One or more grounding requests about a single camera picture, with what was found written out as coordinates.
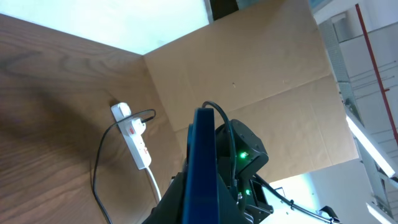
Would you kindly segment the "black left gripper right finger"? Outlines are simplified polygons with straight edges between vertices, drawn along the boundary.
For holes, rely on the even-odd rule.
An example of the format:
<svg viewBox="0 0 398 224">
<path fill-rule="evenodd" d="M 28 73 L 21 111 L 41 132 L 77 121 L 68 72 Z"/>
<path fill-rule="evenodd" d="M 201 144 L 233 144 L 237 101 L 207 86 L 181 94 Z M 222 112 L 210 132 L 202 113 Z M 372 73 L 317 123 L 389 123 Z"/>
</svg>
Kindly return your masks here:
<svg viewBox="0 0 398 224">
<path fill-rule="evenodd" d="M 220 224 L 248 224 L 220 175 L 218 176 L 218 200 Z"/>
</svg>

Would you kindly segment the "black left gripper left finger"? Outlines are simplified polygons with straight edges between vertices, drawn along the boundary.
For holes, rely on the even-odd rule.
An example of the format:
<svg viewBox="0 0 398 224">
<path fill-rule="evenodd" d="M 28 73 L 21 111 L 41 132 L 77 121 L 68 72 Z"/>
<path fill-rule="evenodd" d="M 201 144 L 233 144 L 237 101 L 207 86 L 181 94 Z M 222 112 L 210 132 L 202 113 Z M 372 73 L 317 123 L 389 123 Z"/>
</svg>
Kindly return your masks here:
<svg viewBox="0 0 398 224">
<path fill-rule="evenodd" d="M 186 173 L 179 172 L 143 224 L 181 224 Z"/>
</svg>

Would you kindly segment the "blue smartphone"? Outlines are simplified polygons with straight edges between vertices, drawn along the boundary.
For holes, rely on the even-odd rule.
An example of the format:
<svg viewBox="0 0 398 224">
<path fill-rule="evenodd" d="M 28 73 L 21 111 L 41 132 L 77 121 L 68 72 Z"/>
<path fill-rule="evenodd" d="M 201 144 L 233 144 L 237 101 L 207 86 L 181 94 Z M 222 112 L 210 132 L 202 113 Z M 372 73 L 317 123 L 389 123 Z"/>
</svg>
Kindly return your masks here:
<svg viewBox="0 0 398 224">
<path fill-rule="evenodd" d="M 183 223 L 220 222 L 215 146 L 214 110 L 198 108 L 188 128 Z"/>
</svg>

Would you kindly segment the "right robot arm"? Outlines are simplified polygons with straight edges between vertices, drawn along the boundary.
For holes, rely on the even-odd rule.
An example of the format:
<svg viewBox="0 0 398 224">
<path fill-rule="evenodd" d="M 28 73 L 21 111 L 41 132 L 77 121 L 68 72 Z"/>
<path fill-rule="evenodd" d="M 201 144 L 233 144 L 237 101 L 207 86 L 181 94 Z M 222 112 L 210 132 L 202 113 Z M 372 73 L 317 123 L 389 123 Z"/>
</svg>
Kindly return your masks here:
<svg viewBox="0 0 398 224">
<path fill-rule="evenodd" d="M 293 200 L 288 200 L 264 179 L 257 175 L 257 171 L 268 161 L 269 156 L 260 140 L 244 123 L 237 119 L 229 122 L 234 137 L 234 151 L 236 153 L 236 170 L 234 179 L 238 182 L 237 197 L 238 209 L 248 223 L 260 223 L 269 215 L 274 213 L 274 207 L 267 201 L 263 189 L 267 189 L 273 196 L 277 197 L 282 204 L 293 211 L 299 211 L 310 218 L 323 223 L 339 223 L 336 213 L 330 207 L 321 209 L 324 215 L 312 212 L 297 205 Z"/>
</svg>

